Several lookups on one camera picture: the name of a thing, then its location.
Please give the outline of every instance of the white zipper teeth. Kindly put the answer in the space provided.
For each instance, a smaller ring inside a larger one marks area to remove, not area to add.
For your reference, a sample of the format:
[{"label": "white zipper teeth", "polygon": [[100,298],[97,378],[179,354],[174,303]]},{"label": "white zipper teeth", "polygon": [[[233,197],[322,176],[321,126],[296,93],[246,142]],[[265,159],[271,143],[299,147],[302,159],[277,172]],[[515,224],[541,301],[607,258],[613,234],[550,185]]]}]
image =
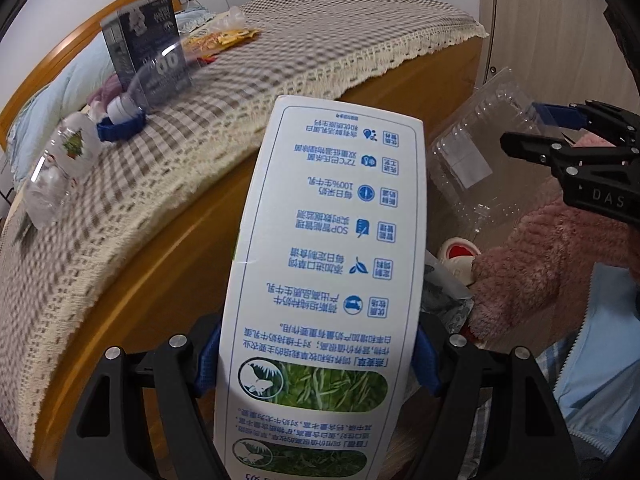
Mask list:
[{"label": "white zipper teeth", "polygon": [[604,444],[601,444],[600,442],[598,442],[595,437],[593,437],[591,435],[587,435],[587,434],[585,434],[585,433],[583,433],[581,431],[578,431],[578,430],[572,430],[571,428],[567,428],[567,430],[569,431],[569,434],[572,434],[573,436],[576,436],[577,438],[580,438],[581,440],[585,441],[590,446],[593,446],[595,449],[597,449],[599,452],[601,452],[607,458],[609,457],[609,451],[607,450],[606,446],[604,446]]},{"label": "white zipper teeth", "polygon": [[558,374],[558,378],[556,379],[556,384],[554,385],[553,394],[556,396],[556,389],[558,388],[558,384],[560,384],[560,379],[562,378],[562,373],[564,372],[564,368],[571,357],[571,354],[574,352],[575,344],[580,340],[580,336],[582,335],[582,331],[584,330],[584,326],[587,323],[587,314],[589,313],[589,306],[591,304],[591,283],[593,283],[593,275],[595,273],[595,266],[593,267],[593,271],[591,273],[591,279],[589,281],[589,297],[587,298],[587,307],[584,309],[584,316],[582,317],[582,324],[580,325],[580,330],[578,330],[578,335],[575,337],[574,342],[571,344],[571,349],[569,353],[566,355],[566,359],[564,363],[562,363],[562,367],[560,368],[560,373]]}]

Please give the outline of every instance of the metal screw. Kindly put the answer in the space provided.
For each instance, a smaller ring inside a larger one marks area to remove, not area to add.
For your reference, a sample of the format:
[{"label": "metal screw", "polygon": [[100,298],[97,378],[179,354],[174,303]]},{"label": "metal screw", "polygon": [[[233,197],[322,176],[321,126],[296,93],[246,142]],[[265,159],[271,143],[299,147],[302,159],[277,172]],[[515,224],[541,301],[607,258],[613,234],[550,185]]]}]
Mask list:
[{"label": "metal screw", "polygon": [[454,334],[449,337],[449,342],[456,348],[462,348],[464,345],[466,345],[466,337],[460,334]]},{"label": "metal screw", "polygon": [[104,353],[104,356],[109,361],[113,361],[116,357],[120,357],[120,349],[117,346],[112,346],[111,348],[107,349],[107,351]]},{"label": "metal screw", "polygon": [[526,360],[526,359],[529,359],[531,357],[531,352],[529,352],[529,350],[524,348],[524,346],[518,346],[515,349],[514,354],[516,354],[516,357],[518,359],[522,359],[523,361]]},{"label": "metal screw", "polygon": [[185,346],[187,344],[187,336],[182,334],[174,335],[171,339],[169,339],[169,346],[173,348],[180,348],[181,346]]}]

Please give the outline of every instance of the white paper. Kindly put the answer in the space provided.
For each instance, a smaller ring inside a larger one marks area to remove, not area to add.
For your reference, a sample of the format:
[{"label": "white paper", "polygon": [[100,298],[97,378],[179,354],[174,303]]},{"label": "white paper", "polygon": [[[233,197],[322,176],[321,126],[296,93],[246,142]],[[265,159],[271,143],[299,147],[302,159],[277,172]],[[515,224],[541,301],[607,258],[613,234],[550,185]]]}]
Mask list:
[{"label": "white paper", "polygon": [[[232,480],[378,476],[414,348],[425,238],[421,121],[277,99],[222,324],[214,442]],[[306,408],[285,405],[292,397]]]},{"label": "white paper", "polygon": [[436,146],[465,189],[493,173],[465,130],[454,128]]}]

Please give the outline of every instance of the plaid fabric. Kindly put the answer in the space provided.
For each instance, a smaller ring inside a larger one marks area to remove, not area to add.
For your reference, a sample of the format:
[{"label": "plaid fabric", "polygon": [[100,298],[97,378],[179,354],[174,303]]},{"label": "plaid fabric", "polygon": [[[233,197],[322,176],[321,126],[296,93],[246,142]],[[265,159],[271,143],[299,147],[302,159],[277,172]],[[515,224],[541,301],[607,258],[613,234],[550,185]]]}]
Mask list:
[{"label": "plaid fabric", "polygon": [[[549,387],[553,389],[560,375],[562,365],[574,346],[577,333],[572,333],[564,339],[554,343],[536,358],[536,362],[542,371],[545,379],[549,382]],[[467,480],[476,474],[482,457],[484,438],[489,424],[489,414],[491,413],[491,399],[485,402],[476,410],[476,418],[471,430],[471,437],[466,448],[466,454],[458,480]]]},{"label": "plaid fabric", "polygon": [[255,151],[280,94],[334,99],[404,60],[485,36],[427,0],[252,0],[253,42],[223,52],[193,91],[106,148],[57,225],[24,232],[20,206],[0,241],[0,417],[22,452],[69,336],[111,276],[172,210]]}]

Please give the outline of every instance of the black box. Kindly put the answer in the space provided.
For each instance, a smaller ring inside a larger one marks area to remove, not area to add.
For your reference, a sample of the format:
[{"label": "black box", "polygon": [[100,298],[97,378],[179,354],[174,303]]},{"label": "black box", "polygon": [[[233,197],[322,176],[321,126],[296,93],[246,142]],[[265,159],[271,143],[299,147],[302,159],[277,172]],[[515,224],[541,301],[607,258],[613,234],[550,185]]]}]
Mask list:
[{"label": "black box", "polygon": [[111,61],[124,89],[140,69],[135,99],[159,107],[191,86],[171,0],[138,0],[100,22]]}]

